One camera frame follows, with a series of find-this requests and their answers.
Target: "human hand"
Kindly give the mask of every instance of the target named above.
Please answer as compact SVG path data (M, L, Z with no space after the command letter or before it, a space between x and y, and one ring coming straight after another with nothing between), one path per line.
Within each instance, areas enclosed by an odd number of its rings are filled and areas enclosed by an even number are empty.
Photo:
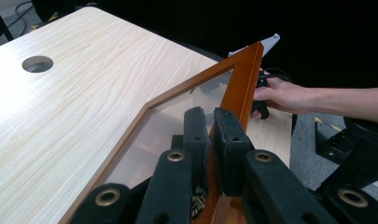
M306 99L310 94L309 89L284 81L278 77L267 78L268 87L258 87L255 90L254 100L264 101L268 107L293 114L309 112ZM257 110L252 116L261 119Z

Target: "person's arm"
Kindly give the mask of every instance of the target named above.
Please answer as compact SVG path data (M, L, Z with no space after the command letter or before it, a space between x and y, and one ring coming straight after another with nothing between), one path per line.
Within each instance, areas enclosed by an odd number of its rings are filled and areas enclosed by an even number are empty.
M279 78L268 78L270 87L257 88L255 100L295 114L327 113L378 122L378 88L328 89L304 88ZM260 118L260 113L253 115Z

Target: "black cable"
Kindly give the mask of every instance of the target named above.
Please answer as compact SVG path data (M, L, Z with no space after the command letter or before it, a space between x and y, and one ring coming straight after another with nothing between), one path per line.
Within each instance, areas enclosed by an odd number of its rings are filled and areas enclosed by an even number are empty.
M29 3L32 3L32 1L23 2L23 3L21 3L21 4L19 4L19 5L16 6L16 8L15 8L15 12L16 12L17 15L19 15L19 17L18 17L16 20L14 20L11 24L9 24L9 25L7 26L7 27L10 27L11 25L13 25L14 23L16 23L17 21L22 20L24 25L23 25L23 30L22 30L20 36L22 36L22 35L25 33L25 30L26 30L26 20L23 18L23 16L24 16L29 10L31 10L32 7L34 7L34 6L31 5L31 6L28 7L28 8L27 8L22 14L20 14L20 13L18 12L18 9L19 9L21 6L26 5L26 4L29 4Z

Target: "gray carpet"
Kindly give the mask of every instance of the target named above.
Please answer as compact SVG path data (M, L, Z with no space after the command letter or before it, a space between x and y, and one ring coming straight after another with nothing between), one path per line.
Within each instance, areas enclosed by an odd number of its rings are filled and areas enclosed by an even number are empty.
M18 17L18 15L7 17L5 18L5 23L9 25ZM33 8L23 18L26 20L26 27L24 27L23 21L17 21L9 26L9 30L15 38L20 37L23 30L26 34L31 30L32 25L41 22ZM1 36L0 45L6 42L7 39ZM337 165L331 161L327 161L315 154L315 117L340 128L344 127L343 118L339 116L310 113L298 117L296 128L292 135L290 170L309 189L317 189L320 183L337 168ZM378 200L378 187L370 185L364 190Z

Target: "light wood tabletop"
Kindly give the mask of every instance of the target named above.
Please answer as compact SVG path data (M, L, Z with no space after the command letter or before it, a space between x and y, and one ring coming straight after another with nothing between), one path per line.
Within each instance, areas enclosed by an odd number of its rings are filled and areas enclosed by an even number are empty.
M66 221L145 103L215 63L93 7L1 46L0 223ZM288 165L290 129L272 110L247 135Z

